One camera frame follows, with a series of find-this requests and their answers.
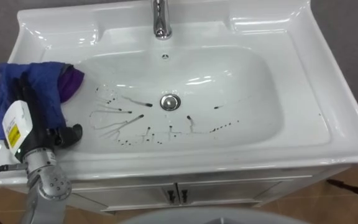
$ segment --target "wall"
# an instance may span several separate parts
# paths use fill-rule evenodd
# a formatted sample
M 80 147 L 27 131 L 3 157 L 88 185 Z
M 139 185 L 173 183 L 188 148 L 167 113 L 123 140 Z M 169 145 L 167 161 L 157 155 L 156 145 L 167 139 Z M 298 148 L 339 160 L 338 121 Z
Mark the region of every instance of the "wall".
M 0 62 L 8 59 L 17 37 L 18 10 L 114 1 L 117 0 L 0 0 Z M 311 5 L 316 20 L 358 101 L 358 0 L 312 0 Z

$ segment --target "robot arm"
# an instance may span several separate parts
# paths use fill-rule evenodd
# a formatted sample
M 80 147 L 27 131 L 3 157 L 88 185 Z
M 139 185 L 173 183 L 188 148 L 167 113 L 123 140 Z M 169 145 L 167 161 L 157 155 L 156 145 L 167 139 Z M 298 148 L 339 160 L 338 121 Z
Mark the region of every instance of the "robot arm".
M 54 159 L 52 150 L 35 149 L 27 153 L 29 193 L 21 224 L 63 223 L 71 182 Z
M 76 124 L 72 128 L 47 129 L 26 73 L 13 80 L 12 92 L 13 104 L 2 126 L 6 145 L 22 164 L 0 166 L 0 172 L 26 169 L 29 193 L 22 224 L 63 223 L 71 182 L 58 166 L 54 149 L 77 143 L 82 138 L 82 127 Z

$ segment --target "chrome drain stopper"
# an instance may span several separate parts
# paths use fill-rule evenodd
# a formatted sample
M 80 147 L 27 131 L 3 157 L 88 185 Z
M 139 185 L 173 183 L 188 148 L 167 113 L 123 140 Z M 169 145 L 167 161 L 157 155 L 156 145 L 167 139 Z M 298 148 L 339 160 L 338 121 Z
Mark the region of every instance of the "chrome drain stopper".
M 175 94 L 166 94 L 161 98 L 160 105 L 166 111 L 174 111 L 180 106 L 180 98 Z

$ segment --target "floor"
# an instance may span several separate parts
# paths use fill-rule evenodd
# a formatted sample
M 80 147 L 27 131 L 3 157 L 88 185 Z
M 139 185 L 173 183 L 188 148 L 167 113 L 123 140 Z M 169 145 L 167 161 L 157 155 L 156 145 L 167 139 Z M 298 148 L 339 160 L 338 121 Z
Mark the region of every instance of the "floor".
M 358 186 L 358 166 L 335 175 L 333 179 Z M 3 224 L 18 223 L 24 213 L 25 195 L 7 189 L 0 189 L 0 221 Z M 225 205 L 225 207 L 244 208 L 245 205 Z M 271 202 L 262 208 L 313 224 L 358 224 L 358 195 L 337 189 L 324 181 L 301 189 L 291 195 Z M 127 220 L 150 210 L 117 212 L 115 215 L 99 215 L 68 207 L 66 224 L 113 224 Z

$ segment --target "faucet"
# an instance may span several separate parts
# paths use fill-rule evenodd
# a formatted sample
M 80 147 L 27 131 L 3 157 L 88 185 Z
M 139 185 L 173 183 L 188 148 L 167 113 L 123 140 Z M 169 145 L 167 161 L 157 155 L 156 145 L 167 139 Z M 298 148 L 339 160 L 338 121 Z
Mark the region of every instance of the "faucet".
M 168 40 L 172 35 L 169 23 L 167 0 L 152 0 L 154 15 L 154 34 L 158 40 Z

